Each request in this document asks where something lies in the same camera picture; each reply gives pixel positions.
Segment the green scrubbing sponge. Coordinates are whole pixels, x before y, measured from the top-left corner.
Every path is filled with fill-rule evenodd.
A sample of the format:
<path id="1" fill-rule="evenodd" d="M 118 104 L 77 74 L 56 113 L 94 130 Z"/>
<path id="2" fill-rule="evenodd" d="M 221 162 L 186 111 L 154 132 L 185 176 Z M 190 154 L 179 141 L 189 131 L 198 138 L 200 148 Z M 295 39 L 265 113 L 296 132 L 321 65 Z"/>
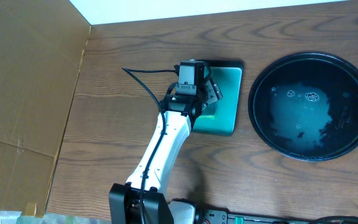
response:
<path id="1" fill-rule="evenodd" d="M 217 106 L 216 103 L 209 104 L 203 108 L 201 117 L 213 118 L 216 116 Z"/>

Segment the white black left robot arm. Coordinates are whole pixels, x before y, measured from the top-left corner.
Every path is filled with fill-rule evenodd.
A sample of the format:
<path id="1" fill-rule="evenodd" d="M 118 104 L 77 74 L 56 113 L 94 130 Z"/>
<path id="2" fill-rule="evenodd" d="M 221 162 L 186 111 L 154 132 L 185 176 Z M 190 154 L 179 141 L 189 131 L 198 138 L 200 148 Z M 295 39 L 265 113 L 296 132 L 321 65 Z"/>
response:
<path id="1" fill-rule="evenodd" d="M 211 103 L 222 98 L 211 81 L 207 62 L 182 61 L 174 68 L 178 80 L 162 100 L 152 139 L 126 183 L 109 191 L 112 223 L 201 223 L 196 205 L 186 201 L 167 203 L 165 194 L 177 155 L 196 119 Z"/>

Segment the round black serving tray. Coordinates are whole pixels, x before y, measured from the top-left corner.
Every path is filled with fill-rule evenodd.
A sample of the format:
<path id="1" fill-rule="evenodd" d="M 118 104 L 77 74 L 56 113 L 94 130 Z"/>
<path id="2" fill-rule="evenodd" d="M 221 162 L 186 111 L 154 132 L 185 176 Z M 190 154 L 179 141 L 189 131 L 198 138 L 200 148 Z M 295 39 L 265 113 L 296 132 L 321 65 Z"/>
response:
<path id="1" fill-rule="evenodd" d="M 358 68 L 325 52 L 282 57 L 255 79 L 248 99 L 255 132 L 301 161 L 328 161 L 358 146 Z"/>

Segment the brown cardboard panel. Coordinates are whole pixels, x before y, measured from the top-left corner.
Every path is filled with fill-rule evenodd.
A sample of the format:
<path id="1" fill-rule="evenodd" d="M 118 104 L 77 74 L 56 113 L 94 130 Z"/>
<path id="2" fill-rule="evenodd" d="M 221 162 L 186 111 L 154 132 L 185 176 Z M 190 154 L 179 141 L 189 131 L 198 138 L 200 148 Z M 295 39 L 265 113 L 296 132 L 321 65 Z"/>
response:
<path id="1" fill-rule="evenodd" d="M 0 0 L 0 210 L 46 211 L 90 29 L 69 1 Z"/>

